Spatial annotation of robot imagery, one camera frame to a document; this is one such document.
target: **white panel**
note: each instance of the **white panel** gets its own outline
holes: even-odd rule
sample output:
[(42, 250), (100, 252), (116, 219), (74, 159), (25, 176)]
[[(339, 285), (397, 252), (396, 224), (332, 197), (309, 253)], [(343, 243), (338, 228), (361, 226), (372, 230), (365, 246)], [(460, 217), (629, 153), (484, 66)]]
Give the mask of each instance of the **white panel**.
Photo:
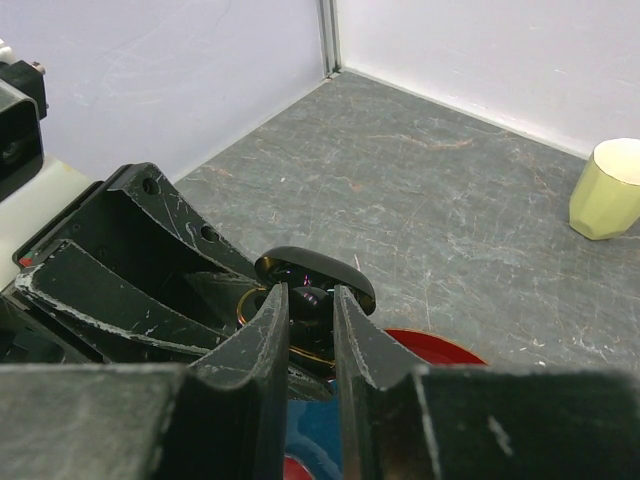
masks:
[(85, 174), (176, 179), (320, 84), (316, 0), (0, 1), (0, 36), (47, 70), (45, 148)]
[(640, 2), (338, 0), (346, 67), (586, 155), (640, 136)]

